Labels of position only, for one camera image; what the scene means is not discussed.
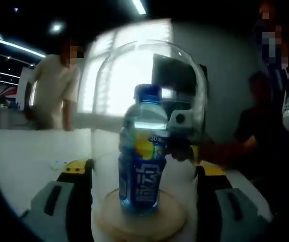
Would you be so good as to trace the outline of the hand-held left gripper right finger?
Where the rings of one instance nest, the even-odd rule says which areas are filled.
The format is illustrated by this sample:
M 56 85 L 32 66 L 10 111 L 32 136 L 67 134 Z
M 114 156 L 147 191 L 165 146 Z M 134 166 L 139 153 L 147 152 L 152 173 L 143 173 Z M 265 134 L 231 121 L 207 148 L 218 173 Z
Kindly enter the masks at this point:
M 257 241 L 262 236 L 273 216 L 245 176 L 203 161 L 196 177 L 196 241 Z

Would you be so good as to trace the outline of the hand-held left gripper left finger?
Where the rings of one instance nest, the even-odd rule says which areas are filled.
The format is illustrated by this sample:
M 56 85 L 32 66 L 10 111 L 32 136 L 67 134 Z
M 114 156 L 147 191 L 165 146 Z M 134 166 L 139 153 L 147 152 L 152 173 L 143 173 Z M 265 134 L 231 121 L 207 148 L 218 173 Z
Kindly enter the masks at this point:
M 38 241 L 93 241 L 91 229 L 93 160 L 75 160 L 32 199 L 22 215 Z

